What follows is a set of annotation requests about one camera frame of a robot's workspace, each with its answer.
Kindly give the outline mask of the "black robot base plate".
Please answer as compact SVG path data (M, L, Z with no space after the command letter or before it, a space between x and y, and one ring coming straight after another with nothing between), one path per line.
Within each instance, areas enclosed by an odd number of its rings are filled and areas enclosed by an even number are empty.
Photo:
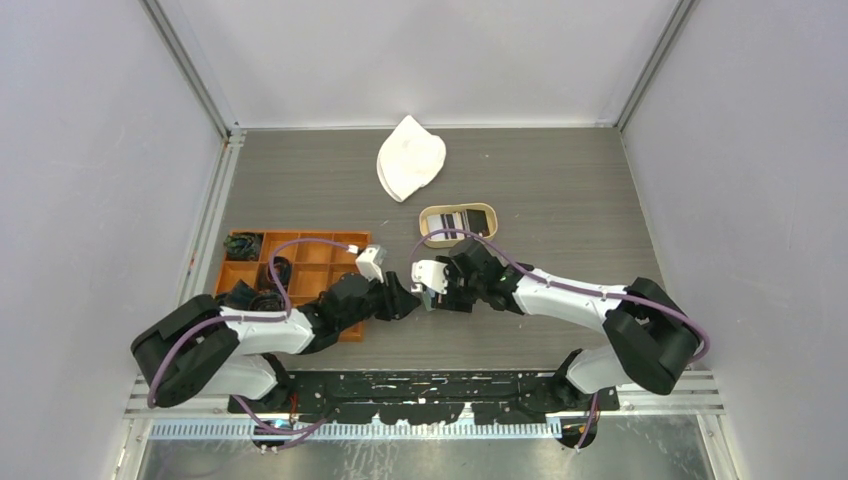
M261 400L231 399L228 410L256 414L294 413L364 425L373 419L395 425L452 424L470 409L477 425L541 423L549 414L586 414L591 407L616 411L617 391L596 399L570 393L563 378L541 371L294 371L282 387Z

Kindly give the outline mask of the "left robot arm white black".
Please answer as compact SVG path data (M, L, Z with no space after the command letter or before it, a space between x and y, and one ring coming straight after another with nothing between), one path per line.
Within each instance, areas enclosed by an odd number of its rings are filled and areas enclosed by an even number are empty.
M269 355L320 352L348 328L369 319L401 320L421 304L393 272L381 280L346 274L290 311L237 310L201 294L139 334L130 352L147 381L150 408L225 394L277 413L290 403L292 388Z

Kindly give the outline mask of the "beige oval card tray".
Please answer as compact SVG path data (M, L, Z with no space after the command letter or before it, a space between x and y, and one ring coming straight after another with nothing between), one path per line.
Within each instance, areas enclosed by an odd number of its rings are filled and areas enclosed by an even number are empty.
M429 232L426 217L443 214L447 228ZM419 214L419 230L425 238L424 244L431 248L449 248L467 237L471 232L491 240L498 230L498 219L493 207L486 203L466 203L455 205L430 206ZM431 240L433 234L447 233L449 238L441 241Z

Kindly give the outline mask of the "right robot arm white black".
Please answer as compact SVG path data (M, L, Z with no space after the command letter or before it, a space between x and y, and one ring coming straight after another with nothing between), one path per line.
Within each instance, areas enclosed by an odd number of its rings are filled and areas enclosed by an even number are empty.
M577 349L556 370L558 403L577 411L603 389L635 383L669 394L707 339L654 281L601 285L566 279L507 259L481 240L466 238L448 254L411 266L413 284L435 308L471 311L478 302L497 311L563 320L603 335L604 346Z

